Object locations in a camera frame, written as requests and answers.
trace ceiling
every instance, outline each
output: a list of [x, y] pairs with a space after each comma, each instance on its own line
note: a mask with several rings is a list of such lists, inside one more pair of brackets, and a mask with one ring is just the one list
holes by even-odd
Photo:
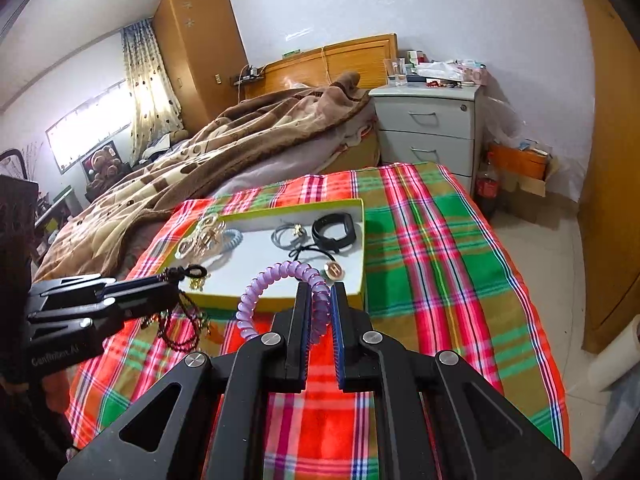
[[30, 0], [0, 43], [0, 111], [96, 38], [152, 16], [160, 0]]

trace bottle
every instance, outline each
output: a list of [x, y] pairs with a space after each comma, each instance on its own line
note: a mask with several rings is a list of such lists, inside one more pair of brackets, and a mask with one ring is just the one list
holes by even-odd
[[498, 172], [495, 171], [493, 165], [493, 152], [487, 153], [486, 158], [486, 168], [480, 171], [476, 177], [476, 204], [487, 221], [490, 221], [498, 203], [500, 183]]

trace brown blanket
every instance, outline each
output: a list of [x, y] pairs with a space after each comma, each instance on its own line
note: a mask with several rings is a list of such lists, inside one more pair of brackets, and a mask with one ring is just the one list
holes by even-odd
[[283, 90], [228, 108], [180, 152], [131, 173], [69, 222], [35, 281], [112, 276], [137, 229], [168, 220], [184, 200], [204, 198], [246, 168], [357, 114], [369, 101], [359, 79], [347, 72], [328, 88]]

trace blanket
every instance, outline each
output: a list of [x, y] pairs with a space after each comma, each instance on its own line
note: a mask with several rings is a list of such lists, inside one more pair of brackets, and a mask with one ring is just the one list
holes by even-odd
[[[177, 241], [206, 212], [231, 214], [276, 206], [361, 198], [365, 207], [368, 312], [376, 330], [425, 354], [459, 352], [556, 446], [569, 453], [562, 381], [522, 277], [452, 174], [433, 163], [309, 175], [178, 208], [130, 278], [173, 261]], [[210, 310], [210, 355], [235, 351], [242, 339], [233, 312]], [[272, 315], [260, 312], [266, 332]], [[106, 341], [72, 381], [67, 416], [85, 446], [131, 402], [184, 358], [139, 321]], [[174, 336], [188, 335], [186, 320]], [[306, 390], [270, 397], [268, 479], [378, 478], [371, 394], [344, 394], [335, 383], [332, 336], [310, 353]]]
[[35, 281], [99, 272], [111, 276], [136, 231], [167, 221], [246, 168], [346, 122], [367, 102], [359, 74], [328, 88], [289, 89], [228, 108], [180, 151], [131, 173], [58, 234]]

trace window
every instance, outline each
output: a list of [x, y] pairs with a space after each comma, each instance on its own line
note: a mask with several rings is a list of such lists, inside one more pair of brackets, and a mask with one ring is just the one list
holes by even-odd
[[82, 103], [47, 130], [60, 173], [108, 137], [131, 124], [132, 104], [126, 81]]

